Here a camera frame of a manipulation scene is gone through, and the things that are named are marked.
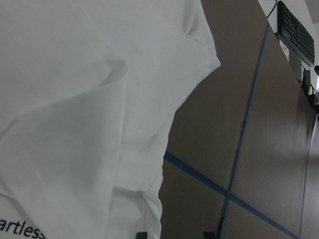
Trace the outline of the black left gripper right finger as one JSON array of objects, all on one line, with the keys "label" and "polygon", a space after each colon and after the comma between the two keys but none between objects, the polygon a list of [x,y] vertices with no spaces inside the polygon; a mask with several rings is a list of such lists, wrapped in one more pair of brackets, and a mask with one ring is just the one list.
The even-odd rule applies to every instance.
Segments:
[{"label": "black left gripper right finger", "polygon": [[203,232],[203,239],[215,239],[214,232]]}]

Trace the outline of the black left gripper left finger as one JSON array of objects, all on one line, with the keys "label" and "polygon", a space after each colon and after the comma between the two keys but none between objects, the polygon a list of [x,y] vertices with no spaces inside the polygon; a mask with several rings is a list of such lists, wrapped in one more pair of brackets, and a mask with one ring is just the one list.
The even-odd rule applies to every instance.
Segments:
[{"label": "black left gripper left finger", "polygon": [[148,232],[137,232],[136,239],[148,239]]}]

